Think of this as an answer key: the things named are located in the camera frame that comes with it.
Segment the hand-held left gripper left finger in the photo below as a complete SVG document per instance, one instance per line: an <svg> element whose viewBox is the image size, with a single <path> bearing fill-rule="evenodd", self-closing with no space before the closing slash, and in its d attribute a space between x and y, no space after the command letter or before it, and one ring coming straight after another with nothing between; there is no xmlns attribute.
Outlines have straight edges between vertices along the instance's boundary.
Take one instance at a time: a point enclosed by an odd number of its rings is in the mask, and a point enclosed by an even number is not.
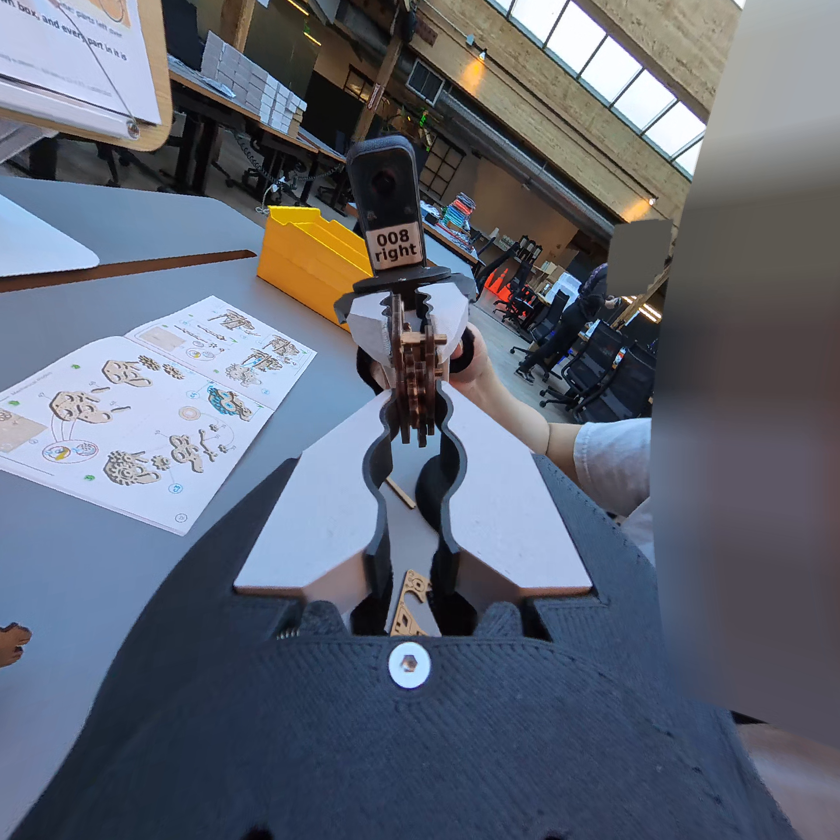
<svg viewBox="0 0 840 840"><path fill-rule="evenodd" d="M240 595L330 602L357 634L383 634L393 589L382 484L393 469L393 391L305 449L234 581Z"/></svg>

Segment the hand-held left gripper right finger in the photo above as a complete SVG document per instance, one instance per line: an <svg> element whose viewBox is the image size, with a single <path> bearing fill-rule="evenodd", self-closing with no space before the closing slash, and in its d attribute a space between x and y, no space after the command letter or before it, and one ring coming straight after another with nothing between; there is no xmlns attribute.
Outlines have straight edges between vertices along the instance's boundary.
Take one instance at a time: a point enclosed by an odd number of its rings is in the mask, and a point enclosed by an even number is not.
<svg viewBox="0 0 840 840"><path fill-rule="evenodd" d="M592 579L531 449L453 387L436 390L432 613L471 635L488 608L592 593Z"/></svg>

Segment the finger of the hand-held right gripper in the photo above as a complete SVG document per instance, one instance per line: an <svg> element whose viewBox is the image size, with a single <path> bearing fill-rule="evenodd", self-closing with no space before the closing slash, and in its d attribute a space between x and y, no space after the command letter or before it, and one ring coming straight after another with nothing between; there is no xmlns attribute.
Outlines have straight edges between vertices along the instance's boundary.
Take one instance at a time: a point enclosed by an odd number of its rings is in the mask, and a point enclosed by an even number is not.
<svg viewBox="0 0 840 840"><path fill-rule="evenodd" d="M446 337L446 341L437 346L439 363L452 357L466 329L468 315L469 301L460 290L428 292L428 317L434 333Z"/></svg>
<svg viewBox="0 0 840 840"><path fill-rule="evenodd" d="M353 341L385 370L394 370L392 294L367 294L353 300L348 315Z"/></svg>

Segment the wooden gear assembly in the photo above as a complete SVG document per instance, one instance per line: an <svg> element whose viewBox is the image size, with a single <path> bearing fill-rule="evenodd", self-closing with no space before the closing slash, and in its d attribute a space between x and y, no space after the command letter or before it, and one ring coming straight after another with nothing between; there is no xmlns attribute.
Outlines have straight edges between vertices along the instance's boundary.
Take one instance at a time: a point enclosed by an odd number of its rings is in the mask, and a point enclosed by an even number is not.
<svg viewBox="0 0 840 840"><path fill-rule="evenodd" d="M436 332L430 317L413 331L402 297L395 292L388 298L385 314L402 442L409 444L415 432L417 446L424 448L436 428L436 383L444 375L442 352L447 337Z"/></svg>

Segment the person's right forearm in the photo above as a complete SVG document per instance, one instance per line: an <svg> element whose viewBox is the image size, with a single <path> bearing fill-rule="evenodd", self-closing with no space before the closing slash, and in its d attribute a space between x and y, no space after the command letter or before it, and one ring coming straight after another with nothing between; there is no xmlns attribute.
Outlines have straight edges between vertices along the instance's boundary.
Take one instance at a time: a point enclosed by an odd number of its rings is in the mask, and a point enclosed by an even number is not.
<svg viewBox="0 0 840 840"><path fill-rule="evenodd" d="M649 499L651 421L550 423L502 389L493 416L605 511L629 518Z"/></svg>

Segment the grey desk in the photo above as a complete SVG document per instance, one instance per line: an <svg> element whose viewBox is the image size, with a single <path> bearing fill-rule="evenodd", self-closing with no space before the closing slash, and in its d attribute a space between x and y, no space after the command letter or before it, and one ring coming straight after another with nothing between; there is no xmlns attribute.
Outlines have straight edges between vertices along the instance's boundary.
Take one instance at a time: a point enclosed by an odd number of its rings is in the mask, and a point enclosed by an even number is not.
<svg viewBox="0 0 840 840"><path fill-rule="evenodd" d="M262 229L211 198L2 175L2 194L89 247L104 279L2 291L2 390L93 341L217 296L317 352L185 537L2 472L2 625L33 637L2 669L6 838L76 740L112 660L177 561L290 456L365 404L344 329L257 277L258 259L115 276L117 264L257 252Z"/></svg>

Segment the person's right hand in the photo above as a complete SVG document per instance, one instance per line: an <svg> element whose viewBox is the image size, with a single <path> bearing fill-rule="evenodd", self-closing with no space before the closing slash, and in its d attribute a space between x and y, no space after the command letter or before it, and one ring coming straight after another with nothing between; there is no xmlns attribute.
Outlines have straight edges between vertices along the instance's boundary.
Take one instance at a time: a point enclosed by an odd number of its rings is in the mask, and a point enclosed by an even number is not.
<svg viewBox="0 0 840 840"><path fill-rule="evenodd" d="M468 322L448 361L449 382L500 425L508 427L520 403L495 373L480 331Z"/></svg>

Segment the orange traffic cone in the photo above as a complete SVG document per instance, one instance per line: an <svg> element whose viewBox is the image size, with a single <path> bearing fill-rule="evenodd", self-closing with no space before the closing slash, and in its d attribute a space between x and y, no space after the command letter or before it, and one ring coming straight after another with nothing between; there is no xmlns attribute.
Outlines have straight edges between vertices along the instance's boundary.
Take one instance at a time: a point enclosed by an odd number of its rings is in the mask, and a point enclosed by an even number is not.
<svg viewBox="0 0 840 840"><path fill-rule="evenodd" d="M481 299L490 303L508 301L520 264L520 259L514 255L504 255L504 259L495 260L490 265Z"/></svg>

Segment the stack of coloured cloths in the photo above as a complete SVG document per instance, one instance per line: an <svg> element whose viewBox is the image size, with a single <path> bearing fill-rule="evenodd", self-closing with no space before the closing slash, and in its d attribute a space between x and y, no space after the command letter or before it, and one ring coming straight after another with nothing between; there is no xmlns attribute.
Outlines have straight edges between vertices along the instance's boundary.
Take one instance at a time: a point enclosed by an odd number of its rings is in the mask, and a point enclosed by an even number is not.
<svg viewBox="0 0 840 840"><path fill-rule="evenodd" d="M467 235L470 231L469 219L475 209L475 202L468 195L459 192L447 205L440 223L449 230Z"/></svg>

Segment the black office chair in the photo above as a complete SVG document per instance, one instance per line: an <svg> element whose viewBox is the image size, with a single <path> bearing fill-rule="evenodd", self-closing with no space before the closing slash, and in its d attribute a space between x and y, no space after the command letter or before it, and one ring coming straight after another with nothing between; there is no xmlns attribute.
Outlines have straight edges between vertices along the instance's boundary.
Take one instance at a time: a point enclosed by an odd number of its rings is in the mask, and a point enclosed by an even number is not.
<svg viewBox="0 0 840 840"><path fill-rule="evenodd" d="M656 355L598 322L567 367L576 423L649 418L653 409Z"/></svg>
<svg viewBox="0 0 840 840"><path fill-rule="evenodd" d="M570 296L566 295L562 290L557 290L551 301L544 300L541 296L538 296L540 307L528 316L525 323L518 330L520 337L528 342L528 347L512 346L509 353L515 354L516 352L522 352L525 354L531 351L531 345L533 343L540 346L540 343L547 338L560 320L562 312L569 300Z"/></svg>

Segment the yellow plastic bin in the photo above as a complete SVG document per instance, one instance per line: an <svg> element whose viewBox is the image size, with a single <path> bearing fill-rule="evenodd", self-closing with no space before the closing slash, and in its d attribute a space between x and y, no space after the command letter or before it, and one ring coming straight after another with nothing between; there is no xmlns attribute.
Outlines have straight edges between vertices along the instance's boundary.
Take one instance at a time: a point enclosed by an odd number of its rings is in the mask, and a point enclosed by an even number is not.
<svg viewBox="0 0 840 840"><path fill-rule="evenodd" d="M334 303L372 276L363 239L316 208L271 206L259 278L338 323Z"/></svg>

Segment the person's white shirt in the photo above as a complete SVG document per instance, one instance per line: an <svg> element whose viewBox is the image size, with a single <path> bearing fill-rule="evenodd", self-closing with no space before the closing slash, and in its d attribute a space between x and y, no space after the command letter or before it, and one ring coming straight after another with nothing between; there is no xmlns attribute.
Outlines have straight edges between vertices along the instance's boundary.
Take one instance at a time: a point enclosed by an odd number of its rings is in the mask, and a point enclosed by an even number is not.
<svg viewBox="0 0 840 840"><path fill-rule="evenodd" d="M647 557L651 565L656 566L653 512L645 505L639 506L623 520L621 530L624 536Z"/></svg>

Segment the wooden puzzle sheet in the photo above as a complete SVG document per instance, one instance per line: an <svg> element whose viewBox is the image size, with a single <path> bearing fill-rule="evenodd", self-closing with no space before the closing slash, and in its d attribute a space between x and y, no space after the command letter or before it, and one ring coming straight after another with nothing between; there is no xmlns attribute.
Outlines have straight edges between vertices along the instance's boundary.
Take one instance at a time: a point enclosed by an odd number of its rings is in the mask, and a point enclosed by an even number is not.
<svg viewBox="0 0 840 840"><path fill-rule="evenodd" d="M412 569L404 573L396 597L388 634L392 637L431 636L438 633L431 613L431 581Z"/></svg>

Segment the stack of white boxes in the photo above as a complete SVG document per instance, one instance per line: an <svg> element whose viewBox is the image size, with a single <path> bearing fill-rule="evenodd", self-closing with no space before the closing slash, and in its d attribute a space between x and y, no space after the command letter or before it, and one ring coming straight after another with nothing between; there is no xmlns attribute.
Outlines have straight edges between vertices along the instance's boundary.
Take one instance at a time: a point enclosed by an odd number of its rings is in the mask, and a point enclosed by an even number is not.
<svg viewBox="0 0 840 840"><path fill-rule="evenodd" d="M298 136L307 103L212 31L206 36L200 74L264 125Z"/></svg>

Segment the open instruction booklet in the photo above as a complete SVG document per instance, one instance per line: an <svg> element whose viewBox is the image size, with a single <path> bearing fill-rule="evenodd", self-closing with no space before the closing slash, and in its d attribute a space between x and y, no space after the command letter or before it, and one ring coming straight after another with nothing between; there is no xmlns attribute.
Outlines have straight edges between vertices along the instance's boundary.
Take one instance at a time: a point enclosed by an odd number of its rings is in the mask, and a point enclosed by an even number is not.
<svg viewBox="0 0 840 840"><path fill-rule="evenodd" d="M2 470L183 536L316 354L207 297L3 391Z"/></svg>

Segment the long wooden table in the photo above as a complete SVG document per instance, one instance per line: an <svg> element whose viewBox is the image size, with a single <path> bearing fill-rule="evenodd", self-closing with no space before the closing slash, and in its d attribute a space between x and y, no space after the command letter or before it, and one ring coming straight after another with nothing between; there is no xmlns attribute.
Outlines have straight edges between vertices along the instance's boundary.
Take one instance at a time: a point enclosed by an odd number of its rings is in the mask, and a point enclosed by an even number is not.
<svg viewBox="0 0 840 840"><path fill-rule="evenodd" d="M223 172L226 183L257 197L257 190L272 184L301 183L296 206L307 206L315 181L336 175L343 182L345 156L321 142L310 132L299 129L284 133L259 120L233 98L215 90L208 82L173 57L169 58L173 109L184 116L184 125L170 187L176 192L204 196L210 171L217 166L221 132L230 132L249 167L255 171L256 185L238 182Z"/></svg>

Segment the skylight window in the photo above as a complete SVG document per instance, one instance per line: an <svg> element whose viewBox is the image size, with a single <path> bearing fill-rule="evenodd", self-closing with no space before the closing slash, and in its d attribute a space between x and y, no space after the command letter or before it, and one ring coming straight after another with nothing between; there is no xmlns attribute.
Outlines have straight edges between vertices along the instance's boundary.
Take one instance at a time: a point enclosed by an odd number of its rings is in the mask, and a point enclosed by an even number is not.
<svg viewBox="0 0 840 840"><path fill-rule="evenodd" d="M489 1L583 89L692 180L707 124L574 1Z"/></svg>

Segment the wooden display board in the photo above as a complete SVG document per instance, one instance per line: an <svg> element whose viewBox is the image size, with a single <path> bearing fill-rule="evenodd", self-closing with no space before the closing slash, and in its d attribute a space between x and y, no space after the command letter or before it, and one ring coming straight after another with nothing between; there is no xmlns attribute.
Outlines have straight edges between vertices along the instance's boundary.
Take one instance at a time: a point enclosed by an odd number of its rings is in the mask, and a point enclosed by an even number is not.
<svg viewBox="0 0 840 840"><path fill-rule="evenodd" d="M138 3L161 122L151 124L120 112L95 107L53 91L6 79L1 73L2 139L16 133L24 138L24 142L17 146L26 148L36 140L63 133L130 151L160 148L172 127L172 93L162 6L158 1Z"/></svg>

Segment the wooden mechanism model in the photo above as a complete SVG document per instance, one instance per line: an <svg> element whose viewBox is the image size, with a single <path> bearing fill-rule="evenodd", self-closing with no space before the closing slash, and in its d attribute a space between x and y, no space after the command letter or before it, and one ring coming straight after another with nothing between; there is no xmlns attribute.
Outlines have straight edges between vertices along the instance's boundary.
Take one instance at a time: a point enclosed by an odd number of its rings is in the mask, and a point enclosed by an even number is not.
<svg viewBox="0 0 840 840"><path fill-rule="evenodd" d="M21 659L24 647L31 640L32 632L26 626L10 623L1 626L1 660L0 667L13 665Z"/></svg>

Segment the white flat stand base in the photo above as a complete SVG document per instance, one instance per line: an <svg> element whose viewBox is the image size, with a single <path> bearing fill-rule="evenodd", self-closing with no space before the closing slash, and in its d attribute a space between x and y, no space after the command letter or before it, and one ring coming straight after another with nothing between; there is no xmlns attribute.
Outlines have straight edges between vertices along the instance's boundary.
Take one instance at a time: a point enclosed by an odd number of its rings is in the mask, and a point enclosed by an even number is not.
<svg viewBox="0 0 840 840"><path fill-rule="evenodd" d="M89 248L1 196L1 278L99 266Z"/></svg>

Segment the printed instruction sheet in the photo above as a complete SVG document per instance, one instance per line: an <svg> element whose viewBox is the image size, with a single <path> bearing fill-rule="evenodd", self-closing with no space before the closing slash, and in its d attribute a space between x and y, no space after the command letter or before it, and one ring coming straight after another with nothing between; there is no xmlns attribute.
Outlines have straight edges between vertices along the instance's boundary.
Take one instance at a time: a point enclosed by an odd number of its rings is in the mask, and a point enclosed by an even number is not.
<svg viewBox="0 0 840 840"><path fill-rule="evenodd" d="M2 77L159 124L136 1L2 1Z"/></svg>

